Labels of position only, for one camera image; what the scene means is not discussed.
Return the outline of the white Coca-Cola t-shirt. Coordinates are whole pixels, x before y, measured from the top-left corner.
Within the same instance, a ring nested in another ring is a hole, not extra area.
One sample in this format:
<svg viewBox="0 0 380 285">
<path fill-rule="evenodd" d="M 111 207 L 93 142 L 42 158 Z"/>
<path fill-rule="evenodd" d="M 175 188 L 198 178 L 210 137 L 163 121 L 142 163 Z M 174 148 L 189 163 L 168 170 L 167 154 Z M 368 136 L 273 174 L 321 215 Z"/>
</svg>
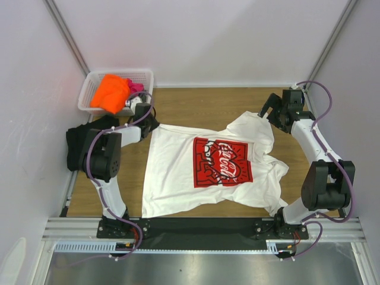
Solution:
<svg viewBox="0 0 380 285">
<path fill-rule="evenodd" d="M 287 164 L 271 155 L 266 117 L 244 112 L 222 131 L 161 124 L 151 136 L 142 216 L 189 211 L 224 200 L 274 215 L 286 205 L 280 181 Z"/>
</svg>

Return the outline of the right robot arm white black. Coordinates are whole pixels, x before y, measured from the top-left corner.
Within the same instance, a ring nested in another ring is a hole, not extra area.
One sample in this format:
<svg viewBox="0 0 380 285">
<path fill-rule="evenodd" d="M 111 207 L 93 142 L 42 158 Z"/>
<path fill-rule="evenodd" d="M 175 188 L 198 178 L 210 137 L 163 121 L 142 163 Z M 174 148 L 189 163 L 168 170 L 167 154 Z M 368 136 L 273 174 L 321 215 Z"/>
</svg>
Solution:
<svg viewBox="0 0 380 285">
<path fill-rule="evenodd" d="M 282 239 L 295 228 L 300 230 L 309 219 L 325 217 L 328 211 L 352 204 L 355 166 L 332 150 L 317 126 L 317 118 L 305 111 L 304 105 L 302 90 L 285 89 L 281 96 L 270 94 L 258 114 L 295 138 L 310 164 L 300 198 L 281 207 L 274 216 L 272 231 Z"/>
</svg>

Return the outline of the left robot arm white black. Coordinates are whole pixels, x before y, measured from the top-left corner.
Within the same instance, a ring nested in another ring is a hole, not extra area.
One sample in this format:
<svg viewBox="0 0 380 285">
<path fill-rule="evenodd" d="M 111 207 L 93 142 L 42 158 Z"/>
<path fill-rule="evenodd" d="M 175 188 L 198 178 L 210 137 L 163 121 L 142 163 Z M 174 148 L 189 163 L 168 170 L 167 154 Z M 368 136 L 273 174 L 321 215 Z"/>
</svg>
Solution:
<svg viewBox="0 0 380 285">
<path fill-rule="evenodd" d="M 109 227 L 119 238 L 127 236 L 131 230 L 117 180 L 121 150 L 144 140 L 159 125 L 155 108 L 149 103 L 137 103 L 132 118 L 125 125 L 103 130 L 92 128 L 85 137 L 78 168 L 96 187 L 103 209 L 102 228 Z"/>
</svg>

